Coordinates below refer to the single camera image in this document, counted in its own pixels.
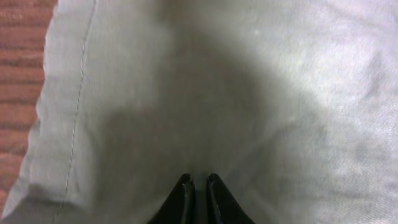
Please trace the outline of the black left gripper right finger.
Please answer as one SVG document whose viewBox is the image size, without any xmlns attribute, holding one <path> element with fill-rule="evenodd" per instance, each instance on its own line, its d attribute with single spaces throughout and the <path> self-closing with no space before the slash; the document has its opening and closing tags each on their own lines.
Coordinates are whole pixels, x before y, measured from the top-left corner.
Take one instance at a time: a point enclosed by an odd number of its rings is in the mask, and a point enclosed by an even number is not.
<svg viewBox="0 0 398 224">
<path fill-rule="evenodd" d="M 206 206 L 210 224 L 254 224 L 216 173 L 206 181 Z"/>
</svg>

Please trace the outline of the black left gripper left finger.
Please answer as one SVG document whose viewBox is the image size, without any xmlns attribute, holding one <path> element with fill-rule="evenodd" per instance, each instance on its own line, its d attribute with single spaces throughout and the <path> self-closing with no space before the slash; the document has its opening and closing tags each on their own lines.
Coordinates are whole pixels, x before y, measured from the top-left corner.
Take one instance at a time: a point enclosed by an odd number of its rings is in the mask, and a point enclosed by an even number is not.
<svg viewBox="0 0 398 224">
<path fill-rule="evenodd" d="M 195 184 L 183 174 L 148 224 L 191 224 L 195 213 Z"/>
</svg>

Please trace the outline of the khaki green shorts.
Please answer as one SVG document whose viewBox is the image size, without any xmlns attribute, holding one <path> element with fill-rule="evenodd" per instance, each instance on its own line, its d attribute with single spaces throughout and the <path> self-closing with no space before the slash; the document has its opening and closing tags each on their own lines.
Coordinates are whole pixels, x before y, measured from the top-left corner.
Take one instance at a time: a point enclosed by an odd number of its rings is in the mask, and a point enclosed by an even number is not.
<svg viewBox="0 0 398 224">
<path fill-rule="evenodd" d="M 396 1 L 59 1 L 3 223 L 397 222 Z"/>
</svg>

